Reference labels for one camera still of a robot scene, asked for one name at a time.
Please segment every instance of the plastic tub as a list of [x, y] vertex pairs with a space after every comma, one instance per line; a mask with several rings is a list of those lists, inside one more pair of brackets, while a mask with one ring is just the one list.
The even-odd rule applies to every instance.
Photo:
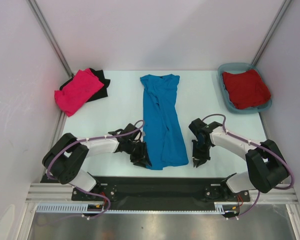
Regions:
[[248, 107], [245, 109], [237, 109], [235, 108], [235, 105], [230, 101], [229, 99], [229, 93], [226, 90], [226, 86], [224, 84], [224, 79], [222, 77], [222, 73], [223, 72], [228, 72], [231, 74], [241, 74], [244, 73], [250, 69], [254, 69], [258, 72], [258, 74], [261, 76], [260, 72], [258, 71], [258, 69], [249, 64], [249, 63], [243, 63], [243, 62], [234, 62], [234, 63], [226, 63], [221, 65], [218, 68], [218, 81], [219, 81], [219, 85], [220, 85], [220, 89], [222, 92], [222, 96], [223, 96], [223, 100], [224, 103], [226, 105], [226, 107], [228, 108], [228, 110], [231, 113], [234, 114], [255, 114], [255, 113], [260, 113], [262, 111], [265, 111], [267, 109], [269, 109], [272, 105], [272, 100], [270, 99], [268, 102], [266, 102], [265, 104], [262, 104], [260, 106], [256, 106], [256, 107]]

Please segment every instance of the white enclosure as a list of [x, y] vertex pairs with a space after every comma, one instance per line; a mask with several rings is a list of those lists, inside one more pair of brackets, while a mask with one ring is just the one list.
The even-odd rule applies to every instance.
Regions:
[[0, 217], [13, 205], [10, 237], [42, 175], [59, 117], [54, 90], [66, 79], [27, 3], [0, 1]]
[[[42, 12], [31, 9], [36, 1]], [[77, 137], [104, 135], [141, 119], [139, 79], [144, 75], [180, 75], [175, 107], [188, 156], [194, 138], [188, 125], [213, 113], [226, 114], [230, 130], [264, 140], [259, 114], [228, 112], [216, 70], [224, 63], [259, 60], [255, 56], [262, 55], [274, 20], [287, 2], [0, 1], [0, 220], [7, 213], [5, 224], [0, 222], [7, 235], [1, 232], [0, 240], [16, 239], [25, 225], [24, 216], [32, 214], [26, 210], [27, 194], [31, 183], [38, 183], [43, 175], [42, 158], [53, 137], [66, 132]], [[60, 117], [64, 115], [55, 104], [54, 91], [71, 72], [86, 68], [104, 70], [111, 79], [109, 97], [85, 104], [70, 118]], [[258, 68], [272, 92], [273, 106], [262, 114], [266, 134], [278, 143], [295, 172], [300, 201], [300, 0], [287, 11]], [[131, 110], [123, 112], [123, 104]], [[189, 165], [151, 171], [132, 166], [128, 155], [120, 153], [91, 158], [83, 168], [99, 176], [202, 178], [227, 177], [247, 169], [243, 160], [224, 149], [215, 147], [211, 156], [215, 161], [198, 171], [190, 157]], [[107, 163], [99, 167], [103, 160]], [[63, 187], [64, 193], [72, 190]], [[293, 189], [287, 199], [290, 196], [295, 196]]]
[[38, 0], [71, 69], [251, 62], [283, 0]]
[[273, 95], [262, 114], [266, 131], [296, 174], [300, 202], [300, 0], [285, 15], [258, 65]]

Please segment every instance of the purple cable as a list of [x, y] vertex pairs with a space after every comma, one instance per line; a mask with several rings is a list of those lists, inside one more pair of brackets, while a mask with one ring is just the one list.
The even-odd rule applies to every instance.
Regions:
[[[98, 217], [100, 217], [101, 215], [103, 215], [106, 211], [109, 210], [110, 206], [111, 206], [111, 202], [109, 200], [109, 198], [107, 198], [106, 196], [104, 195], [101, 195], [101, 194], [97, 194], [97, 193], [92, 193], [92, 192], [88, 192], [88, 191], [85, 191], [79, 187], [76, 187], [76, 189], [78, 189], [79, 191], [85, 193], [85, 194], [90, 194], [90, 195], [93, 195], [93, 196], [97, 196], [97, 197], [101, 197], [103, 199], [105, 199], [108, 203], [108, 206], [106, 207], [106, 209], [104, 209], [102, 212], [98, 213], [97, 215], [95, 216], [91, 216], [91, 217], [87, 217], [89, 219], [96, 219]], [[47, 226], [47, 225], [51, 225], [51, 224], [55, 224], [55, 223], [58, 223], [62, 220], [65, 220], [65, 219], [69, 219], [69, 218], [73, 218], [73, 217], [82, 217], [82, 215], [79, 215], [79, 214], [72, 214], [72, 215], [69, 215], [69, 216], [64, 216], [64, 217], [61, 217], [55, 221], [51, 221], [51, 222], [48, 222], [48, 223], [45, 223], [45, 224], [40, 224], [38, 223], [38, 221], [36, 221], [36, 224], [39, 226], [39, 227], [44, 227], [44, 226]]]
[[[144, 120], [139, 120], [137, 121], [134, 126], [136, 126], [138, 123], [141, 123], [142, 125], [140, 127], [138, 127], [137, 129], [127, 132], [127, 133], [123, 133], [123, 134], [119, 134], [119, 135], [115, 135], [115, 136], [107, 136], [107, 139], [114, 139], [114, 138], [120, 138], [120, 137], [124, 137], [124, 136], [128, 136], [130, 134], [133, 134], [137, 131], [139, 131], [140, 129], [142, 129], [145, 125], [145, 121]], [[77, 140], [71, 144], [69, 144], [68, 146], [66, 146], [64, 149], [62, 149], [50, 162], [47, 171], [46, 171], [46, 176], [48, 177], [48, 179], [52, 179], [55, 180], [55, 178], [50, 174], [51, 171], [51, 167], [53, 166], [53, 164], [55, 163], [55, 161], [62, 155], [64, 154], [65, 151], [67, 151], [69, 148], [71, 148], [72, 146], [78, 144], [78, 143], [83, 143], [83, 142], [87, 142], [87, 141], [93, 141], [93, 140], [98, 140], [98, 139], [105, 139], [105, 136], [95, 136], [95, 137], [91, 137], [88, 140], [87, 139], [81, 139], [81, 140]]]
[[[228, 134], [229, 136], [231, 136], [231, 137], [233, 137], [235, 139], [238, 139], [238, 140], [240, 140], [242, 142], [245, 142], [245, 143], [249, 144], [249, 141], [247, 139], [245, 139], [243, 137], [240, 137], [240, 136], [237, 136], [237, 135], [235, 135], [235, 134], [233, 134], [233, 133], [231, 133], [229, 131], [227, 132], [227, 129], [226, 129], [226, 119], [227, 119], [227, 117], [225, 115], [223, 115], [223, 114], [220, 114], [220, 113], [211, 114], [211, 115], [208, 115], [205, 118], [203, 118], [202, 121], [206, 120], [207, 118], [213, 117], [213, 116], [221, 116], [221, 117], [223, 117], [222, 128], [223, 128], [223, 131], [226, 132], [226, 134]], [[252, 146], [255, 146], [255, 147], [259, 148], [259, 149], [262, 149], [263, 151], [266, 151], [267, 153], [269, 153], [272, 156], [274, 156], [285, 167], [285, 169], [289, 172], [289, 174], [291, 176], [291, 183], [290, 183], [290, 185], [286, 186], [286, 187], [277, 187], [276, 186], [274, 188], [275, 189], [279, 189], [279, 190], [291, 189], [294, 186], [294, 184], [295, 184], [295, 175], [293, 174], [293, 172], [292, 172], [291, 168], [288, 166], [288, 164], [281, 157], [279, 157], [277, 154], [275, 154], [273, 151], [271, 151], [271, 150], [269, 150], [269, 149], [267, 149], [267, 148], [265, 148], [265, 147], [263, 147], [263, 146], [255, 143], [255, 142], [252, 142], [252, 141], [250, 142], [250, 144]], [[240, 216], [243, 216], [243, 215], [247, 214], [248, 212], [250, 212], [251, 209], [257, 204], [257, 202], [259, 200], [259, 197], [260, 197], [260, 191], [258, 192], [258, 195], [257, 195], [254, 203], [252, 204], [252, 206], [247, 211], [245, 211], [244, 213], [240, 214]]]
[[[137, 121], [134, 126], [136, 126], [138, 123], [142, 123], [142, 125], [140, 127], [138, 127], [137, 129], [133, 130], [133, 131], [130, 131], [130, 132], [127, 132], [127, 133], [123, 133], [123, 134], [119, 134], [119, 135], [115, 135], [115, 136], [106, 136], [107, 139], [114, 139], [114, 138], [120, 138], [120, 137], [124, 137], [124, 136], [128, 136], [130, 134], [133, 134], [139, 130], [141, 130], [144, 125], [145, 125], [145, 121], [144, 120], [139, 120]], [[68, 150], [69, 148], [71, 148], [72, 146], [78, 144], [78, 143], [82, 143], [82, 142], [86, 142], [86, 141], [93, 141], [93, 140], [98, 140], [98, 139], [105, 139], [105, 136], [95, 136], [95, 137], [91, 137], [89, 139], [81, 139], [81, 140], [77, 140], [71, 144], [69, 144], [68, 146], [66, 146], [64, 149], [62, 149], [53, 159], [52, 161], [50, 162], [48, 168], [47, 168], [47, 171], [46, 171], [46, 176], [49, 178], [49, 179], [52, 179], [52, 180], [55, 180], [55, 178], [50, 174], [50, 171], [51, 171], [51, 167], [53, 166], [53, 164], [55, 163], [55, 161], [66, 151]], [[106, 211], [109, 210], [110, 206], [111, 206], [111, 202], [109, 200], [109, 198], [107, 198], [106, 196], [104, 195], [101, 195], [101, 194], [97, 194], [97, 193], [92, 193], [92, 192], [88, 192], [88, 191], [85, 191], [79, 187], [76, 187], [79, 191], [85, 193], [85, 194], [89, 194], [89, 195], [93, 195], [93, 196], [97, 196], [97, 197], [100, 197], [100, 198], [103, 198], [105, 200], [107, 200], [108, 202], [108, 206], [106, 207], [106, 209], [104, 209], [102, 212], [100, 212], [98, 215], [96, 216], [92, 216], [90, 217], [90, 219], [96, 219], [98, 218], [99, 216], [103, 215]], [[53, 221], [53, 222], [48, 222], [46, 224], [43, 224], [43, 225], [39, 225], [40, 227], [43, 227], [43, 226], [46, 226], [46, 225], [50, 225], [50, 224], [54, 224], [54, 223], [57, 223], [59, 221], [62, 221], [64, 219], [68, 219], [68, 218], [72, 218], [72, 217], [80, 217], [80, 215], [78, 214], [73, 214], [73, 215], [69, 215], [69, 216], [65, 216], [65, 217], [62, 217], [56, 221]]]

